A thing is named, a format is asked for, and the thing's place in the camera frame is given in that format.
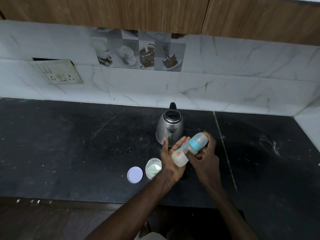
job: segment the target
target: wall plate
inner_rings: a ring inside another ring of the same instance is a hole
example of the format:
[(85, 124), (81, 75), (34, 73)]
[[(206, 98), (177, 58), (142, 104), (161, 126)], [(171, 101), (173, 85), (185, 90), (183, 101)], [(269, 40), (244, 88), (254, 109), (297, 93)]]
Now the wall plate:
[(47, 77), (50, 84), (82, 84), (78, 72), (70, 60), (31, 61)]

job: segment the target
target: person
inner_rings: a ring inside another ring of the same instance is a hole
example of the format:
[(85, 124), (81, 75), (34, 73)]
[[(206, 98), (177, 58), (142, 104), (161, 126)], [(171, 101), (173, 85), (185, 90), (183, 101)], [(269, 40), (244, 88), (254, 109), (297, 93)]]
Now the person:
[[(216, 204), (231, 238), (233, 240), (258, 239), (222, 188), (219, 158), (214, 154), (216, 141), (211, 134), (203, 133), (208, 138), (208, 146), (200, 150), (195, 156), (187, 149), (184, 149), (184, 153), (194, 167), (199, 181)], [(190, 140), (190, 137), (184, 136), (168, 150), (168, 140), (165, 138), (161, 152), (162, 170), (140, 192), (102, 222), (85, 239), (134, 239), (151, 211), (182, 177), (185, 166), (180, 168), (175, 165), (171, 154), (182, 147), (188, 140)], [(155, 235), (154, 238), (148, 239), (165, 238), (161, 235)]]

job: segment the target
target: wooden cabinet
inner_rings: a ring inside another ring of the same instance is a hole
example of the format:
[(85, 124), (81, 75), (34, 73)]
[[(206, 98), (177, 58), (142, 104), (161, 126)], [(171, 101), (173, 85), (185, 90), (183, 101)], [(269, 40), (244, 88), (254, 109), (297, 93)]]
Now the wooden cabinet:
[(0, 0), (9, 20), (200, 34), (209, 0)]
[(66, 0), (0, 0), (6, 19), (73, 25)]
[(202, 34), (320, 45), (320, 5), (294, 0), (210, 0)]

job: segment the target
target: kettle handle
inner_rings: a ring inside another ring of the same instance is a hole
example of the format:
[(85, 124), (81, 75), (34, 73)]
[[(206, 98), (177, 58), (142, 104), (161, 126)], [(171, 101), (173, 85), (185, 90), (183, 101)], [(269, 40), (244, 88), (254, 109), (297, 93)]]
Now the kettle handle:
[(174, 102), (170, 103), (169, 109), (177, 110), (177, 106)]

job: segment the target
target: hand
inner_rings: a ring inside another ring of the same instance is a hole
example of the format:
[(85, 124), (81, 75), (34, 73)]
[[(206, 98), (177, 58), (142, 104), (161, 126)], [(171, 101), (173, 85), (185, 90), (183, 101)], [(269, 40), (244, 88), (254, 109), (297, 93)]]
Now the hand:
[(184, 154), (191, 162), (202, 185), (208, 189), (219, 190), (222, 188), (220, 171), (219, 171), (219, 158), (214, 154), (216, 141), (208, 132), (203, 132), (208, 138), (208, 147), (202, 148), (195, 156), (183, 149)]
[(171, 158), (172, 153), (175, 150), (178, 150), (180, 147), (183, 147), (184, 144), (190, 140), (190, 137), (182, 137), (169, 151), (168, 151), (168, 139), (165, 137), (162, 152), (161, 152), (161, 163), (162, 163), (162, 170), (169, 172), (173, 179), (178, 182), (178, 180), (182, 177), (186, 166), (178, 167)]

